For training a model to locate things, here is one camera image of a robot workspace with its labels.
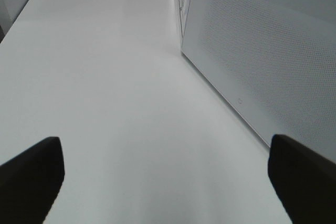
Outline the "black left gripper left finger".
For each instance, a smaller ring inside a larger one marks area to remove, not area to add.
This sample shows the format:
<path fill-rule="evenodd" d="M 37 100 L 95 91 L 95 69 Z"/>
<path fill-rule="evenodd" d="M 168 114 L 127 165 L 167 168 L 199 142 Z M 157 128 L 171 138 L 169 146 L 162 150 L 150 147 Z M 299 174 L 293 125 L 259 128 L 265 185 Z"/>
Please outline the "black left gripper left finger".
<path fill-rule="evenodd" d="M 1 223 L 43 223 L 65 177 L 58 137 L 47 137 L 1 165 Z"/>

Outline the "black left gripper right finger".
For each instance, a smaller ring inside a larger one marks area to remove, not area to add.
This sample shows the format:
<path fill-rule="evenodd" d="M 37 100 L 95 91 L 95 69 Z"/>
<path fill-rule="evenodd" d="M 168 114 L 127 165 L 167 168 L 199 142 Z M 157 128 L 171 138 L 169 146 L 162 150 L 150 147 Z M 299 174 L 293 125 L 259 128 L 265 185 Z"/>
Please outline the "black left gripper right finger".
<path fill-rule="evenodd" d="M 335 163 L 276 134 L 267 172 L 292 223 L 335 223 Z"/>

